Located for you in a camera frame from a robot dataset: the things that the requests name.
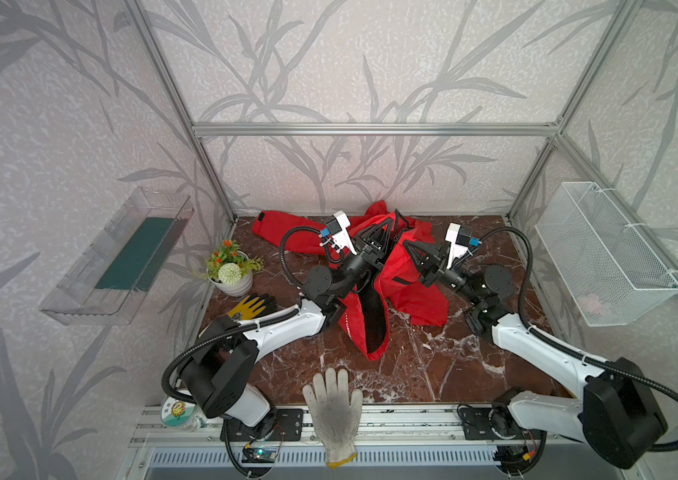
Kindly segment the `red X-Sport jacket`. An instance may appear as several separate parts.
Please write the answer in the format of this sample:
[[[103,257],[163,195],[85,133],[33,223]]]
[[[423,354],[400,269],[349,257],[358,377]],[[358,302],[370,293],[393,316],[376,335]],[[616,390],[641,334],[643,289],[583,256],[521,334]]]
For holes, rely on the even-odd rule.
[[[376,215],[392,216],[385,201],[372,204],[362,216],[351,217],[348,231],[353,240],[358,227]],[[390,255],[384,259],[380,273],[371,276],[370,284],[352,289],[342,303],[346,306],[340,327],[371,361],[380,359],[390,341],[389,309],[394,308],[409,316],[413,325],[442,327],[447,322],[449,303],[436,286],[425,287],[419,282],[420,273],[406,252],[405,240],[431,243],[432,225],[410,217],[409,230],[401,237]],[[280,211],[263,211],[252,226],[252,232],[269,243],[280,246],[286,241],[286,250],[300,254],[334,256],[321,246],[319,232],[324,224]]]

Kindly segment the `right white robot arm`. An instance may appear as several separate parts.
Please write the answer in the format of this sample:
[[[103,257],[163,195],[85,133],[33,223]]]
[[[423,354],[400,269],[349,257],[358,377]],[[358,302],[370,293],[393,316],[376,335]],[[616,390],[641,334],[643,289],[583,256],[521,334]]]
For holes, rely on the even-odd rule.
[[[525,316],[528,277],[516,286],[501,265],[463,269],[481,244],[451,224],[441,246],[415,240],[403,246],[423,285],[440,283],[470,303],[466,322],[474,334],[523,358],[571,394],[507,393],[501,409],[520,428],[585,443],[620,469],[632,468],[645,453],[678,451],[678,392],[645,377],[626,358],[592,355],[532,324]]]

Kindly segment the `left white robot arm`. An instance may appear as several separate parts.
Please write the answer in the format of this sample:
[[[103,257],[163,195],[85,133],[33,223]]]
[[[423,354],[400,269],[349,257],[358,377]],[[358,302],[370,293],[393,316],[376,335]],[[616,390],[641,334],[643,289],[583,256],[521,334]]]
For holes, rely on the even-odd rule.
[[[223,316],[200,340],[174,358],[161,377],[170,398],[193,403],[210,417],[233,417],[253,426],[273,413],[269,401],[254,388],[256,364],[297,340],[313,337],[334,325],[351,336],[371,360],[389,343],[389,312],[381,292],[382,273],[400,236],[411,227],[399,212],[350,229],[349,217],[338,212],[321,227],[298,225],[281,237],[279,260],[299,301],[272,313],[264,303],[252,318]],[[290,270],[286,252],[292,237],[306,234],[330,263],[312,268],[306,279]]]

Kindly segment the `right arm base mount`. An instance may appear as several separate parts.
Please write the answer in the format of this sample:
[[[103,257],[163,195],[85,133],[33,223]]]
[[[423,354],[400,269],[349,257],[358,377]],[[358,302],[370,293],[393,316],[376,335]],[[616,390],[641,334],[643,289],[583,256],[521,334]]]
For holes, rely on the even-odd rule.
[[[459,404],[456,414],[461,422],[466,440],[495,441],[502,439],[502,436],[496,431],[492,423],[494,415],[492,407]]]

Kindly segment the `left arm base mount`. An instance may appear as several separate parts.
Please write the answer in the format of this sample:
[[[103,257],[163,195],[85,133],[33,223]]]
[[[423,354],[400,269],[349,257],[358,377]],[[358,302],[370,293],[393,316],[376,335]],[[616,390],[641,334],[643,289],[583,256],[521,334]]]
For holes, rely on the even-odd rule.
[[[223,421],[220,439],[231,442],[300,441],[304,415],[303,408],[272,408],[263,420],[253,427],[230,417]]]

